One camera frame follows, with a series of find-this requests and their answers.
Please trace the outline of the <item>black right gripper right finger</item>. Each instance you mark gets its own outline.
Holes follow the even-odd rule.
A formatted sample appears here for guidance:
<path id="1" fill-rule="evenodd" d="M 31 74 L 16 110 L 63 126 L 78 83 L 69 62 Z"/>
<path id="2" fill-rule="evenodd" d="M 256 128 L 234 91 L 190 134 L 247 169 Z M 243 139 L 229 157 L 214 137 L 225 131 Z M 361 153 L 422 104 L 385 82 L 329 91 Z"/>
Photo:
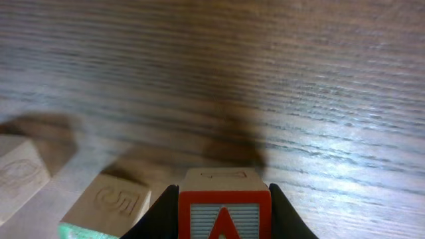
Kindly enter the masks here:
<path id="1" fill-rule="evenodd" d="M 296 212 L 281 188 L 269 186 L 272 198 L 272 239 L 318 239 Z"/>

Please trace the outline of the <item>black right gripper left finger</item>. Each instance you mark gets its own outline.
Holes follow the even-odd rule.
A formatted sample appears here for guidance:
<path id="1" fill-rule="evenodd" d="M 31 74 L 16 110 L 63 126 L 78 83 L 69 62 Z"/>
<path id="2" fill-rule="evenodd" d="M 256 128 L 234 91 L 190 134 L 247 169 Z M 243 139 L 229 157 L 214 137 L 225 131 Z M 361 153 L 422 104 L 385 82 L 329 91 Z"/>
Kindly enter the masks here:
<path id="1" fill-rule="evenodd" d="M 169 185 L 120 239 L 178 239 L 179 186 Z"/>

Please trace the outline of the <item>green letter R block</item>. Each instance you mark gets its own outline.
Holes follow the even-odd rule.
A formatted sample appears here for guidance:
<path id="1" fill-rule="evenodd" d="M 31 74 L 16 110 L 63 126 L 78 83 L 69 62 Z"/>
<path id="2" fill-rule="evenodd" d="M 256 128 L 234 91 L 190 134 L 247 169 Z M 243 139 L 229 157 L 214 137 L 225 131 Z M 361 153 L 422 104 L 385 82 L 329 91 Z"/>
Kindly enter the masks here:
<path id="1" fill-rule="evenodd" d="M 99 174 L 58 224 L 63 239 L 117 239 L 147 212 L 150 188 Z"/>

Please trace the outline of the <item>red letter A block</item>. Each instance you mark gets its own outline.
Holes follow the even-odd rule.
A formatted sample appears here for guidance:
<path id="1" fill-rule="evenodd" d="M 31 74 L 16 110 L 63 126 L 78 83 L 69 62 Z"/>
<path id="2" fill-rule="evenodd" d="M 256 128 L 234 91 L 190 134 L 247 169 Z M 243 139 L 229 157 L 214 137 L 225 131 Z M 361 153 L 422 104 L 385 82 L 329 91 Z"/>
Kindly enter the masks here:
<path id="1" fill-rule="evenodd" d="M 271 218 L 271 192 L 253 168 L 193 168 L 180 185 L 179 238 L 269 239 Z"/>

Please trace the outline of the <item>yellow letter C block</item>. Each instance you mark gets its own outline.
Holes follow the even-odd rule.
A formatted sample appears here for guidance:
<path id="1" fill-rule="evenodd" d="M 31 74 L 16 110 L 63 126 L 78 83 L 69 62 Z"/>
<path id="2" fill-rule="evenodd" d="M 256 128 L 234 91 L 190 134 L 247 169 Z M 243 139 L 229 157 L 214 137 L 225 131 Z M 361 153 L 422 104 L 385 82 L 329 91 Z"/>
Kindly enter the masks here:
<path id="1" fill-rule="evenodd" d="M 49 171 L 31 139 L 1 136 L 1 224 L 49 181 Z"/>

